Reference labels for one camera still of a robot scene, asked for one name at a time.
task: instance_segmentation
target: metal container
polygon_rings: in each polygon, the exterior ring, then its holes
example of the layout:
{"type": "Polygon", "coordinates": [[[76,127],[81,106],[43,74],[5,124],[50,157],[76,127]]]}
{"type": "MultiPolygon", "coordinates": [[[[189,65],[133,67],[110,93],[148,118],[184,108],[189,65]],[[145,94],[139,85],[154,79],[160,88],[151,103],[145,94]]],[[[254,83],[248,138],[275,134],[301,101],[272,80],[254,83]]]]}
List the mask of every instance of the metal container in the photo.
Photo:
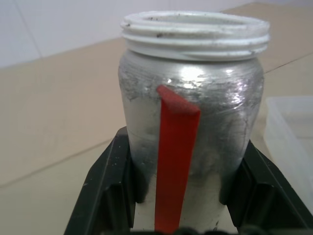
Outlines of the metal container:
{"type": "Polygon", "coordinates": [[[125,17],[128,51],[118,70],[135,165],[135,229],[153,229],[160,97],[165,85],[201,110],[180,226],[218,224],[258,114],[263,70],[256,55],[268,23],[203,12],[146,12],[125,17]]]}

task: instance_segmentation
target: jar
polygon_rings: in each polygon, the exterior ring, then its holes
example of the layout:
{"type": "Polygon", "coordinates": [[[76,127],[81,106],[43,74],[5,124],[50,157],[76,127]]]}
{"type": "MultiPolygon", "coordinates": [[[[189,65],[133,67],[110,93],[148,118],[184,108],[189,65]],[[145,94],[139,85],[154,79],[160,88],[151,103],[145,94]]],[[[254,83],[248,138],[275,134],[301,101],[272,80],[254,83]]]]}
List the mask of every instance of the jar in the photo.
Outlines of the jar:
{"type": "Polygon", "coordinates": [[[165,11],[129,15],[121,25],[128,50],[118,76],[135,168],[134,228],[154,228],[160,85],[201,111],[179,225],[217,228],[258,114],[264,79],[256,56],[267,48],[269,24],[165,11]]]}

